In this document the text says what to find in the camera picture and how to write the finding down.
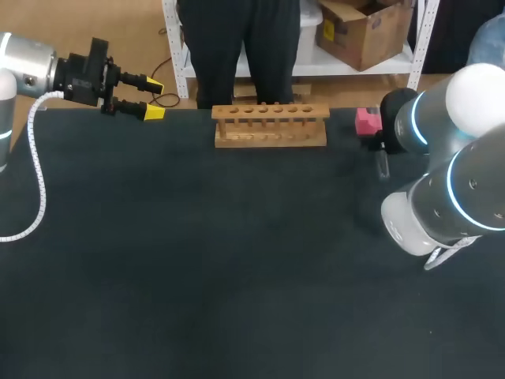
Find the person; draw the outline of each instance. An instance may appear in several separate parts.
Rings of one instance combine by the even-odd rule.
[[[242,46],[258,103],[291,103],[300,0],[178,0],[199,108],[229,105]]]

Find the wooden floor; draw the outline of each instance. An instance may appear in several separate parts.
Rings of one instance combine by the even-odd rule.
[[[130,73],[146,73],[170,57],[166,36],[158,30],[165,26],[162,0],[0,0],[2,31],[36,39],[52,45],[58,56],[69,52],[87,54],[91,38],[110,42],[110,54],[116,63]],[[441,77],[423,77],[424,89]],[[157,74],[166,92],[176,92],[171,64]],[[313,83],[312,95],[306,103],[329,103],[331,107],[371,107],[397,85],[406,82],[405,76],[308,78]],[[125,85],[115,92],[130,101],[149,100],[149,94]],[[26,123],[26,115],[33,99],[17,101],[14,138]],[[50,107],[77,107],[75,103],[55,100]],[[179,107],[195,107],[193,99],[181,101]]]

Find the brown cardboard box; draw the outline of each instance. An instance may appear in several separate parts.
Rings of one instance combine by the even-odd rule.
[[[416,0],[319,0],[317,43],[358,71],[403,51]]]

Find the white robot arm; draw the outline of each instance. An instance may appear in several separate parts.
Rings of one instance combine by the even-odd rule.
[[[16,95],[39,98],[63,92],[65,100],[75,103],[96,107],[100,102],[104,114],[119,111],[142,120],[163,118],[163,108],[113,97],[119,82],[153,94],[161,94],[163,85],[145,75],[122,73],[107,50],[107,41],[94,38],[89,56],[58,58],[51,46],[0,32],[0,171],[7,164]]]
[[[421,256],[505,231],[505,71],[468,66],[402,97],[392,92],[381,106],[386,150],[429,154],[430,162],[425,176],[383,202],[393,239]]]

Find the black table surface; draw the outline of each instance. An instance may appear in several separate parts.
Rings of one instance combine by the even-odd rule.
[[[380,204],[426,161],[380,182],[353,124],[332,111],[326,148],[215,150],[205,111],[39,112],[47,213],[0,245],[0,377],[503,377],[503,238],[424,272]],[[38,206],[24,134],[1,234]]]

